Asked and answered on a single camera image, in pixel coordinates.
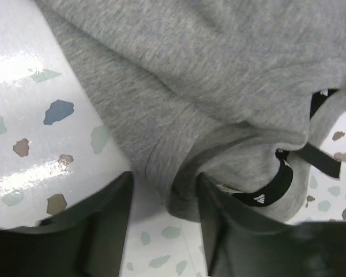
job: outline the blue speckle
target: blue speckle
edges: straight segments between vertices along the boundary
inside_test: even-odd
[[[52,102],[50,108],[45,113],[44,124],[52,125],[54,122],[61,121],[74,113],[74,104],[63,100]]]

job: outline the white speckled surface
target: white speckled surface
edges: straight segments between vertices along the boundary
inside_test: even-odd
[[[346,113],[322,149],[346,152]],[[128,168],[35,4],[1,0],[0,227],[33,226]],[[290,223],[346,218],[346,163],[341,176],[311,169],[312,201]],[[166,213],[138,178],[121,276],[205,276],[201,245],[200,226]]]

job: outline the fabric fold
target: fabric fold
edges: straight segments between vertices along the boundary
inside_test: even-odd
[[[346,110],[342,91],[309,119],[314,92],[346,87],[346,1],[36,2],[116,142],[180,218],[198,220],[198,173],[254,192],[277,174],[277,149],[320,145]],[[310,169],[288,163],[290,189],[256,208],[282,221]]]

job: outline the gray hoodie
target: gray hoodie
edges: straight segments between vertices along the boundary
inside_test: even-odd
[[[195,177],[253,193],[277,149],[320,145],[346,89],[310,120],[313,93],[346,88],[346,0],[36,0],[79,82],[175,216],[198,220]],[[259,212],[288,220],[310,165]]]

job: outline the black backpack strap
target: black backpack strap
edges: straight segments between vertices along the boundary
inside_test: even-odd
[[[341,162],[335,160],[315,146],[312,146],[310,143],[307,143],[303,148],[295,151],[295,153],[324,174],[332,178],[340,178]]]
[[[233,196],[250,207],[267,207],[284,196],[293,178],[292,168],[285,160],[281,160],[279,171],[269,184],[257,192],[234,193]]]
[[[310,118],[323,105],[323,103],[336,93],[336,89],[317,92],[311,100]],[[311,164],[324,174],[332,178],[340,178],[341,162],[335,160],[332,156],[321,151],[319,148],[307,143],[302,149],[294,151],[301,159]],[[287,157],[289,151],[278,150],[277,158],[280,160],[280,169],[274,179],[254,193],[233,193],[232,196],[250,207],[267,207],[277,200],[281,199],[291,186],[294,172],[288,165]]]
[[[311,98],[310,118],[312,118],[324,102],[337,91],[337,89],[329,89],[315,93]],[[295,153],[305,162],[311,164],[324,174],[332,178],[340,178],[341,162],[335,160],[319,148],[307,143],[302,149],[295,151]],[[284,160],[287,160],[288,154],[289,151],[278,150],[276,152],[276,156]]]

